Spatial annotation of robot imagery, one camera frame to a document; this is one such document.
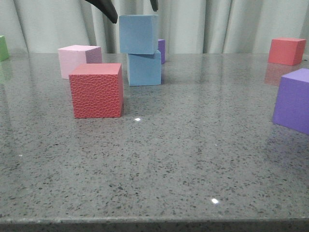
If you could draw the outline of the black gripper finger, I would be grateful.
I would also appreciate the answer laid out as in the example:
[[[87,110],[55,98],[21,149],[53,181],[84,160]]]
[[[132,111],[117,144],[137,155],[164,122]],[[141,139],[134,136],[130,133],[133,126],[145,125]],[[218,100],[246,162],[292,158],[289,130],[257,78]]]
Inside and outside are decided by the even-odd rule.
[[[153,11],[158,11],[158,0],[150,0],[150,4]]]
[[[114,24],[117,23],[118,14],[111,0],[86,0],[98,8]]]

